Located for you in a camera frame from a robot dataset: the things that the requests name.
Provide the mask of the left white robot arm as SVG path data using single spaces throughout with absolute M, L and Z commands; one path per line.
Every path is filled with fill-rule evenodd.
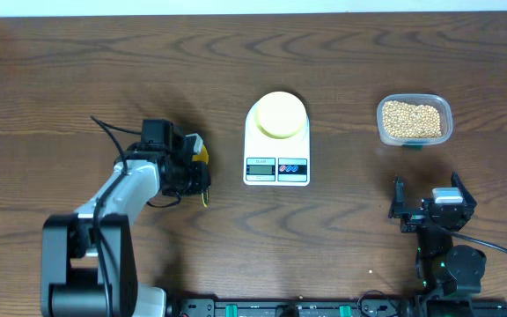
M 44 316 L 179 316 L 180 302 L 139 282 L 131 227 L 157 195 L 176 206 L 209 200 L 209 156 L 202 137 L 172 122 L 146 119 L 139 141 L 118 151 L 109 179 L 71 214 L 43 225 L 40 311 Z

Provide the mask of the yellow plastic scoop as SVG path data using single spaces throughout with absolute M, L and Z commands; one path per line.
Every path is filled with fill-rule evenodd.
M 193 156 L 192 161 L 198 164 L 201 174 L 201 196 L 202 204 L 205 208 L 209 205 L 209 187 L 211 178 L 209 173 L 209 154 L 205 145 L 202 146 L 200 152 Z

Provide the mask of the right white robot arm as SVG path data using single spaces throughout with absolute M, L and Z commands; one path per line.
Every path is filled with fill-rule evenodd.
M 405 204 L 404 183 L 397 176 L 388 217 L 400 220 L 400 231 L 418 239 L 415 269 L 424 290 L 399 303 L 399 316 L 472 316 L 472 296 L 481 292 L 486 255 L 473 247 L 454 245 L 452 238 L 472 218 L 477 202 L 457 173 L 451 185 L 434 188 L 421 206 Z

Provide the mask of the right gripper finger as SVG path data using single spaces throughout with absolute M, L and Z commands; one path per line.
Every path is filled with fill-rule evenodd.
M 388 217 L 401 218 L 404 213 L 404 183 L 400 176 L 396 176 L 394 180 L 394 197 L 389 208 Z
M 467 206 L 476 206 L 477 202 L 473 196 L 469 193 L 463 182 L 461 181 L 457 172 L 453 172 L 451 176 L 451 184 L 457 188 L 463 197 L 463 202 Z

